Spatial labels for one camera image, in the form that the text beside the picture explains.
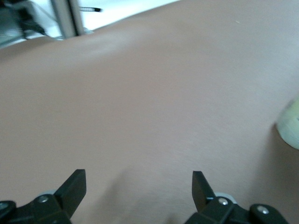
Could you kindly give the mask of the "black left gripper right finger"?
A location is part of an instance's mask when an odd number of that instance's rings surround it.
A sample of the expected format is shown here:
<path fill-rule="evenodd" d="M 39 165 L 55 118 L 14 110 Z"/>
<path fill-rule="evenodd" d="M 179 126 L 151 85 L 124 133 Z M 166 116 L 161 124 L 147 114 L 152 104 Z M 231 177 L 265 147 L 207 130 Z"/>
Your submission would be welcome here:
<path fill-rule="evenodd" d="M 226 196 L 217 196 L 201 171 L 192 173 L 192 198 L 197 212 L 184 224 L 288 224 L 272 206 L 256 203 L 246 210 Z"/>

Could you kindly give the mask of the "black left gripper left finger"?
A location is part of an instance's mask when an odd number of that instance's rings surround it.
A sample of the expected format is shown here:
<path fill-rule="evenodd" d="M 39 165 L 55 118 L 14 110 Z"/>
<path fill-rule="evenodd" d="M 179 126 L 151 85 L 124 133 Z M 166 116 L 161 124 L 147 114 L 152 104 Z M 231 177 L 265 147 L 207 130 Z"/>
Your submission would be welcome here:
<path fill-rule="evenodd" d="M 85 195 L 86 172 L 77 169 L 53 194 L 40 195 L 21 207 L 0 201 L 0 224 L 72 224 Z"/>

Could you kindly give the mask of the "white blue tennis ball can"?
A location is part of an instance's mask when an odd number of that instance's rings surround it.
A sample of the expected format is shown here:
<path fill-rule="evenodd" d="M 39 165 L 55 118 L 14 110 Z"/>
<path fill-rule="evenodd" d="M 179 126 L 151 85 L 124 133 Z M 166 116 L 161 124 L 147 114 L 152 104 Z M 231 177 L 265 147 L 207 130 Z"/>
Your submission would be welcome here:
<path fill-rule="evenodd" d="M 299 150 L 299 95 L 281 112 L 276 128 L 286 144 Z"/>

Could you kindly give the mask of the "brown table mat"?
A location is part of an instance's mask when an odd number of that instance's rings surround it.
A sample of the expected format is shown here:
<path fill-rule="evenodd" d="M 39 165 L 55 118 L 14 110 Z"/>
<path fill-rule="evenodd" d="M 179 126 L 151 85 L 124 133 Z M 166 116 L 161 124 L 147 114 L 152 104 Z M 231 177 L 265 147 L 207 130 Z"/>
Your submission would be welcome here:
<path fill-rule="evenodd" d="M 74 224 L 182 224 L 192 172 L 299 224 L 299 0 L 181 0 L 92 34 L 0 49 L 0 200 L 86 170 Z"/>

